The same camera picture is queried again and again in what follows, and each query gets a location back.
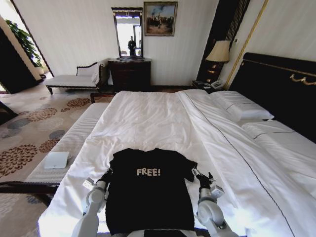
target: white cushioned bench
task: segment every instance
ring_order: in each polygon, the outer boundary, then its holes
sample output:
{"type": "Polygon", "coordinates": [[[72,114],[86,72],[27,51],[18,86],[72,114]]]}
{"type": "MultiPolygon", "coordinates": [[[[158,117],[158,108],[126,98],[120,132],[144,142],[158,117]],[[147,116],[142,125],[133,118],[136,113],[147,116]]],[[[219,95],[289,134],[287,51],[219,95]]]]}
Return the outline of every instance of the white cushioned bench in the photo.
{"type": "Polygon", "coordinates": [[[109,77],[108,60],[105,59],[89,66],[78,66],[76,75],[59,75],[45,80],[44,84],[51,95],[53,94],[53,87],[97,89],[99,91],[108,83],[109,77]]]}
{"type": "Polygon", "coordinates": [[[44,158],[24,182],[0,183],[0,193],[32,194],[48,206],[51,201],[48,195],[53,195],[56,192],[86,138],[90,135],[108,105],[109,103],[90,105],[51,150],[52,152],[70,152],[70,158],[68,158],[65,168],[44,169],[44,158]]]}

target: mirror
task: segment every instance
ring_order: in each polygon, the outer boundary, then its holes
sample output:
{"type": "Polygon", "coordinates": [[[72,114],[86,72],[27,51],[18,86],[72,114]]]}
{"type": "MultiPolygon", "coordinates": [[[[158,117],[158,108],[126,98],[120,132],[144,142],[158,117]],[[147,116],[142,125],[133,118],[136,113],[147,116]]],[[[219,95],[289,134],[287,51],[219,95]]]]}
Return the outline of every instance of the mirror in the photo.
{"type": "Polygon", "coordinates": [[[142,7],[112,7],[120,58],[143,58],[142,7]]]}

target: white card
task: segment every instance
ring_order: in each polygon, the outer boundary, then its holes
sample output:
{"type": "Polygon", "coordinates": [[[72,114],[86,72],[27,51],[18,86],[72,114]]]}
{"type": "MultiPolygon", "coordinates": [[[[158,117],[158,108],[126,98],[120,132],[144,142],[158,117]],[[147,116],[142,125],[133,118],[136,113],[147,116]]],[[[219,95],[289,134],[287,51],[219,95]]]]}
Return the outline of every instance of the white card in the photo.
{"type": "Polygon", "coordinates": [[[50,152],[45,157],[45,169],[61,169],[67,165],[69,152],[50,152]]]}

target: dark headboard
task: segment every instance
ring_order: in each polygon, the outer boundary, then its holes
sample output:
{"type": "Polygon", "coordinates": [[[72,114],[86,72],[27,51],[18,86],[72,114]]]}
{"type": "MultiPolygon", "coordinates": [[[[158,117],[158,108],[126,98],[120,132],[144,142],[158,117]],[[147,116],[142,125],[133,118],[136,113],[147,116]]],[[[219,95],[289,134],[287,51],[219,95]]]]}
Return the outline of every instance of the dark headboard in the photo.
{"type": "Polygon", "coordinates": [[[316,143],[316,62],[246,53],[229,90],[316,143]]]}

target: lamp shade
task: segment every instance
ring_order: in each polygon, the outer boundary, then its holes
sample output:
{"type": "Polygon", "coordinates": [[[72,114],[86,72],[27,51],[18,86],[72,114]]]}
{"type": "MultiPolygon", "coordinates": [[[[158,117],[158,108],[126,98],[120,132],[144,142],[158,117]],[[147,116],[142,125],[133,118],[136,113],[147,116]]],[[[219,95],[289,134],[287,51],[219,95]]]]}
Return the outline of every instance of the lamp shade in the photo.
{"type": "Polygon", "coordinates": [[[214,48],[205,60],[213,62],[229,61],[229,40],[216,41],[214,48]]]}

